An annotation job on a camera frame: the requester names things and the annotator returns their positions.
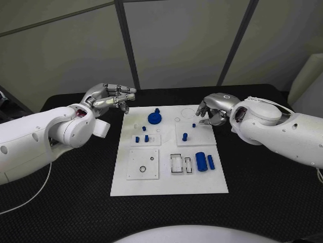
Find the blue cylinder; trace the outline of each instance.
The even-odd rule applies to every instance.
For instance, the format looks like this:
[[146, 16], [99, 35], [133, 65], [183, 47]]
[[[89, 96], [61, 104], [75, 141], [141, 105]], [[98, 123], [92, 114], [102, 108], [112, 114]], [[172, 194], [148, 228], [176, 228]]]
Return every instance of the blue cylinder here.
[[160, 121], [161, 121], [160, 110], [159, 110], [159, 108], [156, 108], [156, 111], [148, 114], [148, 123], [159, 124]]
[[182, 138], [182, 140], [186, 141], [186, 138], [187, 138], [187, 133], [183, 133], [183, 138]]
[[215, 164], [213, 164], [213, 160], [212, 160], [212, 155], [208, 155], [208, 161], [209, 161], [209, 167], [213, 170], [215, 169]]
[[203, 152], [196, 153], [196, 165], [199, 171], [208, 170], [206, 158]]

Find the black table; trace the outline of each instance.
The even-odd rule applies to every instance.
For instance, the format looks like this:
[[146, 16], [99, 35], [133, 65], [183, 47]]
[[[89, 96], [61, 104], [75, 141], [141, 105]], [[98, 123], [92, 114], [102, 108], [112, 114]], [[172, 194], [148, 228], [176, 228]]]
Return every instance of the black table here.
[[[134, 106], [199, 104], [216, 92], [261, 97], [287, 105], [270, 85], [140, 90]], [[84, 94], [56, 95], [43, 111], [79, 102]], [[33, 201], [0, 216], [0, 242], [111, 242], [154, 227], [202, 224], [235, 228], [278, 241], [323, 231], [323, 185], [316, 169], [246, 144], [229, 124], [215, 127], [229, 194], [110, 197], [123, 113], [105, 139], [95, 136], [52, 164], [43, 191]], [[36, 193], [48, 166], [0, 186], [0, 211]]]

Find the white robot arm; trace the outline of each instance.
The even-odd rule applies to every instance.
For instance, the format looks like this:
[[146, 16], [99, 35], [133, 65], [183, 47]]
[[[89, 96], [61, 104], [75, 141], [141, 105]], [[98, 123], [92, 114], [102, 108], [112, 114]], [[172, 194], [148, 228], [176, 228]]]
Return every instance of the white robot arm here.
[[95, 118], [110, 107], [120, 107], [127, 114], [125, 101], [134, 100], [134, 93], [133, 88], [98, 84], [79, 104], [0, 124], [0, 185], [27, 176], [81, 147], [92, 134], [104, 138], [110, 124]]
[[232, 132], [252, 145], [264, 145], [272, 152], [323, 169], [323, 119], [310, 115], [281, 113], [277, 103], [248, 97], [244, 101], [228, 94], [203, 98], [196, 115], [208, 110], [213, 116], [200, 124], [222, 125], [229, 120]]

